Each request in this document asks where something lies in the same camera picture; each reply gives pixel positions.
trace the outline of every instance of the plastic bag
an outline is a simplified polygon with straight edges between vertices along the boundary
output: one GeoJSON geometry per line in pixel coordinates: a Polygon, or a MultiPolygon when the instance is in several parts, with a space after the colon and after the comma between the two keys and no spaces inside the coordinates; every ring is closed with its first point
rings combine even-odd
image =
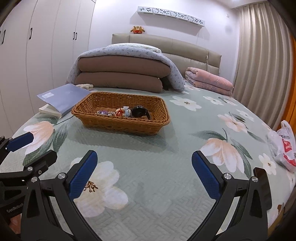
{"type": "Polygon", "coordinates": [[[291,126],[285,120],[281,122],[281,129],[267,134],[267,142],[274,160],[286,167],[290,172],[296,171],[296,144],[291,126]]]}

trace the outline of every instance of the red logo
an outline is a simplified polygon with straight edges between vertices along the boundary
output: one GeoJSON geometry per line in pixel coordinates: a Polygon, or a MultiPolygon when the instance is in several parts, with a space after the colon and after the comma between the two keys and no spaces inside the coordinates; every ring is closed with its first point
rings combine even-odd
{"type": "Polygon", "coordinates": [[[285,141],[283,138],[282,140],[283,140],[285,152],[291,151],[292,150],[291,143],[289,141],[285,141]]]}
{"type": "Polygon", "coordinates": [[[296,161],[295,159],[293,160],[289,160],[289,158],[284,154],[284,158],[287,160],[287,162],[289,162],[292,166],[296,167],[296,161]]]}

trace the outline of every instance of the beige leather headboard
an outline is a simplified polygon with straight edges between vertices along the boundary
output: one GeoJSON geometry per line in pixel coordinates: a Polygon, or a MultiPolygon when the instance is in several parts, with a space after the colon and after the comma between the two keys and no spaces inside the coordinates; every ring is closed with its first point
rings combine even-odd
{"type": "Polygon", "coordinates": [[[112,44],[118,43],[140,43],[159,48],[163,55],[177,66],[183,77],[187,67],[195,67],[219,75],[221,55],[194,44],[149,34],[113,34],[112,44]]]}

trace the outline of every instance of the bed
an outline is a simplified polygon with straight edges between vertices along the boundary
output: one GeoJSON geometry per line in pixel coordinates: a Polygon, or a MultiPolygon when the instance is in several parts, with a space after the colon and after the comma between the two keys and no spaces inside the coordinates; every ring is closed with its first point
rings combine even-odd
{"type": "MultiPolygon", "coordinates": [[[[183,76],[189,66],[219,73],[221,55],[195,45],[147,34],[114,34],[112,43],[120,42],[160,48],[183,76]]],[[[182,92],[157,94],[99,88],[163,98],[171,122],[154,136],[86,128],[71,113],[61,119],[38,113],[14,134],[31,131],[34,142],[10,153],[1,171],[20,171],[31,158],[53,149],[57,162],[40,176],[53,178],[94,150],[98,165],[75,203],[102,240],[187,240],[215,203],[191,164],[192,153],[201,150],[223,173],[235,178],[248,180],[254,167],[266,169],[273,204],[268,211],[270,227],[295,186],[295,175],[272,160],[266,144],[269,127],[231,97],[189,83],[184,87],[182,92]]],[[[62,227],[69,231],[52,202],[62,227]]],[[[220,232],[227,228],[236,203],[220,232]]]]}

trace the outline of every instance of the white shelf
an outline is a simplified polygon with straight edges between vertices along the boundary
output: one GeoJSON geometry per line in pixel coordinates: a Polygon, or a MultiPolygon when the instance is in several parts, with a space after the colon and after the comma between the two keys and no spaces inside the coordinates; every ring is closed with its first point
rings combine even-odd
{"type": "Polygon", "coordinates": [[[194,23],[196,25],[200,25],[202,27],[205,26],[205,21],[195,18],[193,16],[183,14],[180,12],[175,12],[167,9],[162,8],[154,8],[154,7],[138,7],[138,13],[148,13],[148,14],[155,14],[155,15],[162,15],[162,16],[168,16],[172,18],[181,19],[187,22],[194,23]]]}

